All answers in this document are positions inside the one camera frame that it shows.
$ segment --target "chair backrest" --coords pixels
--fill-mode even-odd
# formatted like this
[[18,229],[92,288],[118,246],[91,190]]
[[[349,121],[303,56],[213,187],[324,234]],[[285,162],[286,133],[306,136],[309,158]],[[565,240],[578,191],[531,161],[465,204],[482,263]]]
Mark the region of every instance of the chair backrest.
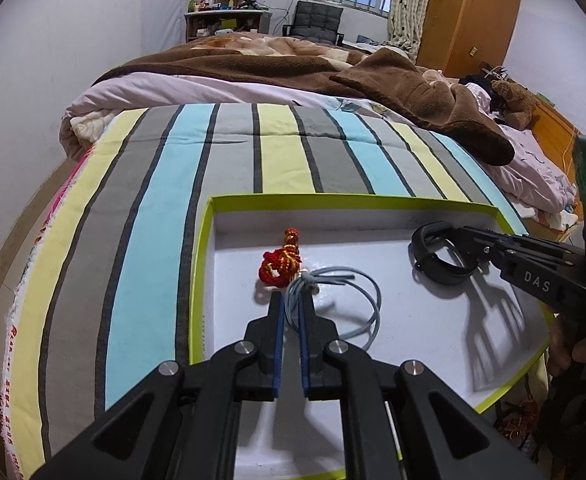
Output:
[[291,36],[316,43],[335,44],[343,10],[342,7],[315,2],[298,2]]

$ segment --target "chair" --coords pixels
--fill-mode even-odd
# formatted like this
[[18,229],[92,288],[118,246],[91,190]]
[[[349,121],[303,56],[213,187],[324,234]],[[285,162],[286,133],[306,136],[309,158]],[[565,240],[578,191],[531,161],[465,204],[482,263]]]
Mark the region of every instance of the chair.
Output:
[[341,45],[344,35],[337,29],[343,10],[342,7],[300,1],[295,6],[293,24],[282,25],[282,35],[314,43]]

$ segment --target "wooden wardrobe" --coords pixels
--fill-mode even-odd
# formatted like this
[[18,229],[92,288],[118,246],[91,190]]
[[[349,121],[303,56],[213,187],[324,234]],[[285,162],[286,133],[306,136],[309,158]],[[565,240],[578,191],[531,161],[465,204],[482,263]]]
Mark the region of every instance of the wooden wardrobe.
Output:
[[417,64],[447,77],[501,65],[519,8],[520,0],[429,0]]

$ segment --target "striped blanket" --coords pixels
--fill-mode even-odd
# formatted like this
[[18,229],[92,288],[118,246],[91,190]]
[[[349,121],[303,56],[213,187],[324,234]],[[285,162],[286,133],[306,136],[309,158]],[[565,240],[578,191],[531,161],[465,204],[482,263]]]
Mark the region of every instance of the striped blanket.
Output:
[[454,140],[407,124],[268,104],[124,112],[34,248],[10,317],[4,437],[21,474],[158,361],[189,362],[193,244],[209,197],[313,192],[487,203],[525,232]]

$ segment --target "brown stuffed toy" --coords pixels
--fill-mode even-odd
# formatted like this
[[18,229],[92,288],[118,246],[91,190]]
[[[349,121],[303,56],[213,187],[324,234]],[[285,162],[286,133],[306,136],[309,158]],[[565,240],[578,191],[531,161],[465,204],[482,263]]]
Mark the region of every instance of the brown stuffed toy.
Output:
[[510,81],[492,81],[491,88],[504,99],[500,111],[506,124],[516,130],[525,130],[540,104],[539,99],[524,86]]

